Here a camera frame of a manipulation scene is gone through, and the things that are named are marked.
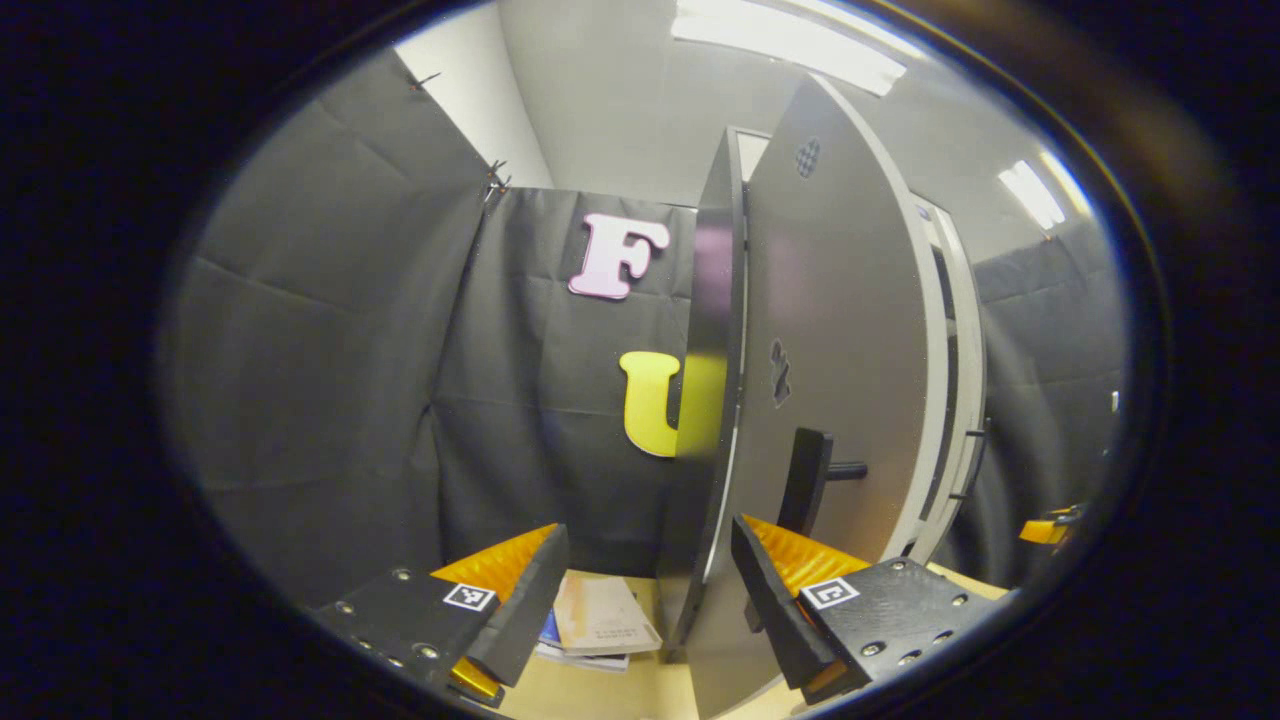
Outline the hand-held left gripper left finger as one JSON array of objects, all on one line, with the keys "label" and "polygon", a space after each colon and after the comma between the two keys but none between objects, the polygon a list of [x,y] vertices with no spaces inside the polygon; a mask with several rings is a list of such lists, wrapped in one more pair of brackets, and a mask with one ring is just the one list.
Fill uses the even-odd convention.
[{"label": "hand-held left gripper left finger", "polygon": [[420,691],[499,708],[539,642],[570,560],[548,524],[445,566],[393,568],[316,609],[355,652]]}]

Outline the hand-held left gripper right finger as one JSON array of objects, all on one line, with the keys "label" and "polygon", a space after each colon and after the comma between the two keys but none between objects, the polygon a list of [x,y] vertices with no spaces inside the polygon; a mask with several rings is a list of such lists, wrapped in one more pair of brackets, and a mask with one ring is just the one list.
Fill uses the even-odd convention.
[{"label": "hand-held left gripper right finger", "polygon": [[904,674],[997,607],[909,557],[868,564],[749,515],[733,520],[731,553],[781,675],[806,705]]}]

